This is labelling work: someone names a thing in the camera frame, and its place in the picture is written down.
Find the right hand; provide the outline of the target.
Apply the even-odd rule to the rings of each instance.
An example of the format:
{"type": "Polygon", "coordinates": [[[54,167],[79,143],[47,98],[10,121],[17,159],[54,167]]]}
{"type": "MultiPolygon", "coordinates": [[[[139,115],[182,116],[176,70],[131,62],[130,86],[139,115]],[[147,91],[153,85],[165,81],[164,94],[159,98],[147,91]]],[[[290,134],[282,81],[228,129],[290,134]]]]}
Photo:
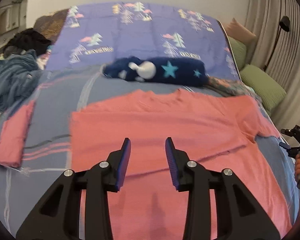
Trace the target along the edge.
{"type": "Polygon", "coordinates": [[[296,155],[295,159],[295,180],[299,181],[300,179],[300,153],[296,155]]]}

